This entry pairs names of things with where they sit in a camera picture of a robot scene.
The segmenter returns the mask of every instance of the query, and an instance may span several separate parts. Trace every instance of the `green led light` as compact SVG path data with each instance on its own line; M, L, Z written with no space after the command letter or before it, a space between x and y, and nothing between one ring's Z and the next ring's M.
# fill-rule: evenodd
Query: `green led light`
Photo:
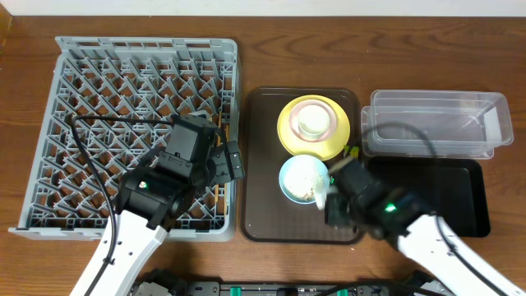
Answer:
M396 206L393 205L391 202L387 204L387 206L385 206L385 209L384 211L390 213L392 212L393 210L396 210Z
M139 183L139 188L148 189L148 183L141 181L141 183Z

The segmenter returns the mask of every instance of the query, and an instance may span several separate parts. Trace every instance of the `brown tray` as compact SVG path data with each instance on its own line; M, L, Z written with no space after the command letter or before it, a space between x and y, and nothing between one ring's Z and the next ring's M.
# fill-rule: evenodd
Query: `brown tray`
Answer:
M285 105L302 95L323 95L338 103L351 124L351 141L359 136L360 105L354 93L340 89L260 88L247 99L245 117L245 170L241 231L256 242L354 244L363 236L357 228L325 224L324 211L316 204L290 201L279 189L278 175L292 157L281 145L276 124ZM343 152L327 165L343 157Z

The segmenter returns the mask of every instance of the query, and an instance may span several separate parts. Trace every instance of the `white wall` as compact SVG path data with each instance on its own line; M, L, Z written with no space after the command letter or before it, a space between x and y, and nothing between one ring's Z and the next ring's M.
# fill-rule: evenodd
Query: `white wall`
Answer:
M526 16L526 0L0 0L40 16Z

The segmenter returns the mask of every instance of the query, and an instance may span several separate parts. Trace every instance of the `clear plastic container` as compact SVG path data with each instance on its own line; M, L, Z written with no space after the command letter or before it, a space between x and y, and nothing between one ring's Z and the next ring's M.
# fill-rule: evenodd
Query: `clear plastic container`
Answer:
M513 142L510 110L500 93L377 90L362 110L362 134L383 123L407 123L426 133L442 157L490 159ZM425 143L400 127L362 136L366 155L430 156Z

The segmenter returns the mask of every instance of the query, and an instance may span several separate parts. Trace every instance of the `wooden table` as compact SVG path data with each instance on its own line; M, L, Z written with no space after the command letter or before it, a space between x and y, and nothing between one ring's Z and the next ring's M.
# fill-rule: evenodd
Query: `wooden table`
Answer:
M514 143L480 161L492 231L466 242L526 289L525 19L15 17L0 57L0 294L69 294L98 243L30 241L7 232L18 223L60 53L57 35L232 38L244 94L259 86L339 87L362 106L377 89L505 94ZM187 279L259 282L399 279L417 268L370 238L353 248L253 243L239 231L229 243L165 243L143 271L155 267Z

